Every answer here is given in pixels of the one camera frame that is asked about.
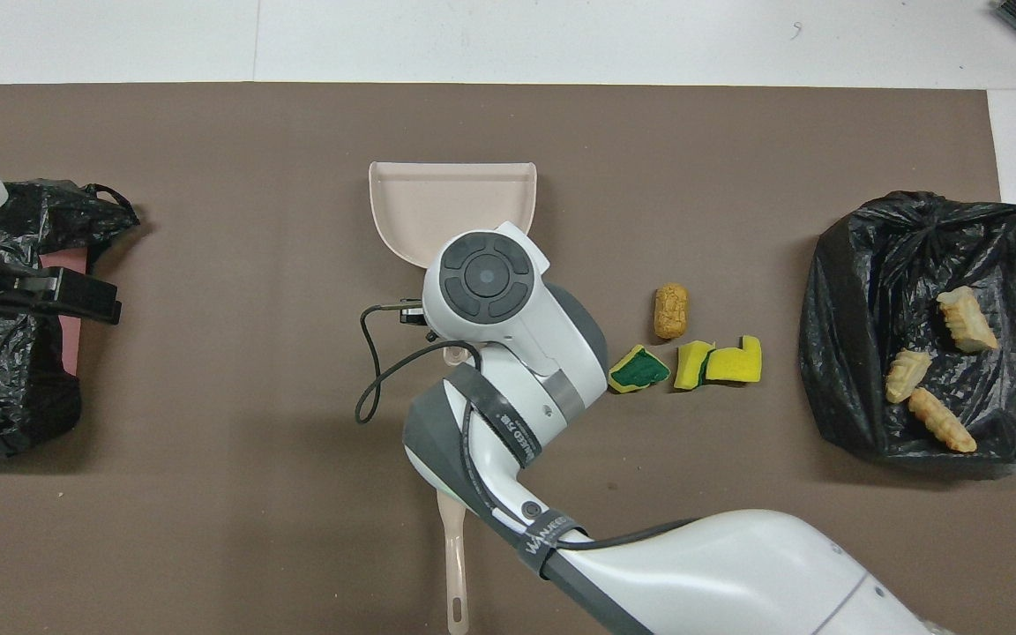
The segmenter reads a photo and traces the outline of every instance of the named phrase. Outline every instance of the black plastic bag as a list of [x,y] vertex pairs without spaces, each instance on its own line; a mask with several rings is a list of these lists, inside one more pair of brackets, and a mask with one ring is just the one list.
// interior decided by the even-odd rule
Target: black plastic bag
[[[104,185],[69,181],[6,184],[0,208],[0,253],[40,269],[39,256],[88,248],[91,266],[113,238],[138,225],[126,198]],[[117,202],[97,197],[108,192]],[[17,454],[64,434],[80,419],[77,378],[64,370],[57,317],[0,317],[0,455]]]
[[[940,293],[970,285],[998,351],[956,348]],[[920,383],[977,450],[948,450],[906,402],[884,397],[900,348],[927,351]],[[1016,471],[1016,205],[960,204],[929,192],[867,202],[818,241],[799,333],[799,369],[826,441],[859,457],[949,478]]]

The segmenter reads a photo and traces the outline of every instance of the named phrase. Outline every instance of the dustpan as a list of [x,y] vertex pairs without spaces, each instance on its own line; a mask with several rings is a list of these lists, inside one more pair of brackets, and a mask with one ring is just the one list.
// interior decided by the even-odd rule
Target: dustpan
[[449,238],[504,220],[527,233],[535,213],[531,163],[375,162],[368,177],[378,235],[424,269]]

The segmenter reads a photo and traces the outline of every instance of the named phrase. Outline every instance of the food piece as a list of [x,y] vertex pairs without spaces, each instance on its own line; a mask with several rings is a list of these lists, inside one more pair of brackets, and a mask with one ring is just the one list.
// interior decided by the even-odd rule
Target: food piece
[[951,337],[960,351],[979,353],[999,348],[999,339],[991,330],[971,287],[959,287],[939,294],[936,300],[939,301],[939,310],[943,312],[947,328],[951,329]]
[[669,375],[669,366],[662,365],[660,359],[654,358],[638,343],[611,367],[610,373],[606,374],[606,382],[618,392],[633,392],[664,381]]
[[716,351],[716,343],[706,341],[690,341],[677,348],[677,378],[673,387],[681,390],[692,390],[705,382],[705,368],[711,351]]
[[689,292],[677,282],[657,290],[653,301],[652,332],[671,340],[681,337],[689,325]]
[[739,348],[717,348],[708,358],[705,378],[712,381],[758,382],[763,373],[763,350],[758,337],[743,336]]
[[924,426],[955,451],[975,451],[979,444],[974,442],[971,433],[966,431],[959,418],[951,414],[946,405],[943,405],[934,394],[918,387],[912,391],[912,395],[907,398],[907,409],[911,410],[915,418],[924,422]]
[[899,403],[910,397],[915,386],[924,381],[924,374],[931,365],[932,357],[927,353],[899,350],[892,360],[888,377],[884,379],[884,397],[890,403]]

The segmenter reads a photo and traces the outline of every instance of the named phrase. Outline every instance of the crumpled plastic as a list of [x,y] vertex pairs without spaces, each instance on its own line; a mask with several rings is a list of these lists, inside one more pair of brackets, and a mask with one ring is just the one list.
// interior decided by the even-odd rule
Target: crumpled plastic
[[[11,264],[40,269],[41,254],[88,248],[91,266],[113,238],[138,225],[128,200],[104,185],[37,180],[5,188],[0,253]],[[80,384],[62,365],[59,318],[0,317],[0,455],[65,434],[80,410]]]
[[[955,348],[940,293],[970,285],[999,351]],[[884,397],[900,348],[933,359],[920,383],[977,442],[936,441]],[[803,302],[799,370],[822,437],[861,458],[945,478],[1016,472],[1016,205],[893,192],[822,234]]]

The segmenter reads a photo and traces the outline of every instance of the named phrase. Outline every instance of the pink object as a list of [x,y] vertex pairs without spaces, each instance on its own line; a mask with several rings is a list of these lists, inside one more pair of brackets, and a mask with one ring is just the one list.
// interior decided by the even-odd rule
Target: pink object
[[[46,254],[41,258],[42,266],[64,266],[65,269],[84,273],[87,249],[77,248]],[[79,317],[61,316],[61,359],[65,371],[77,374],[77,351],[80,350],[81,321]]]

